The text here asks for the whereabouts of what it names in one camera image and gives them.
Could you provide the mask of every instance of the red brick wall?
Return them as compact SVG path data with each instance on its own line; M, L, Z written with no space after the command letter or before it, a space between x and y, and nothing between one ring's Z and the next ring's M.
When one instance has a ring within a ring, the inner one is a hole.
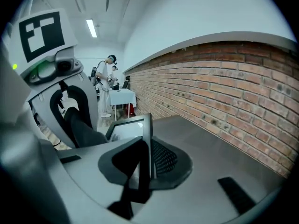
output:
M128 72L136 115L181 115L287 177L298 155L299 65L255 42L215 42Z

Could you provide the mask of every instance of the black cap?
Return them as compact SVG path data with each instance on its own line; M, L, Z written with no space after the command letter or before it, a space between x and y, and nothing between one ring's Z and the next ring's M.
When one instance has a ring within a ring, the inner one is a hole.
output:
M112 58L113 59L113 63L117 64L117 62L116 62L116 56L115 55L110 55L110 56L108 56L108 58Z

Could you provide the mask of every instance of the white table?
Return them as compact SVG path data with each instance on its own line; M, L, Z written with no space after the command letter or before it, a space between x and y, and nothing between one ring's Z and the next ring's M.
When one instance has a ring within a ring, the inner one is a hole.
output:
M109 90L107 104L114 105L114 116L116 121L116 106L128 104L128 118L130 117L130 104L136 107L136 95L128 89L119 89L118 91Z

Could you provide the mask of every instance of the ceiling light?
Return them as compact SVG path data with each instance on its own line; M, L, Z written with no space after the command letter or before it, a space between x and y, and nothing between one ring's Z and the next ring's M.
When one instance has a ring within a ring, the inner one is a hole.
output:
M93 37L97 37L97 34L95 33L94 25L93 25L93 20L92 19L87 19L86 20L88 28L90 30L90 33L92 34Z

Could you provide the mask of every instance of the white ceiling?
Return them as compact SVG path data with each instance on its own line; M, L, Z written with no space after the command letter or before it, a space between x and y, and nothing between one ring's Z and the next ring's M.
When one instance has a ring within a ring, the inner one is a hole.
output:
M130 37L146 6L152 0L83 0L86 10L80 12L76 0L33 0L31 13L64 8L80 44L96 45L105 42L124 44ZM98 38L92 38L86 19L93 19Z

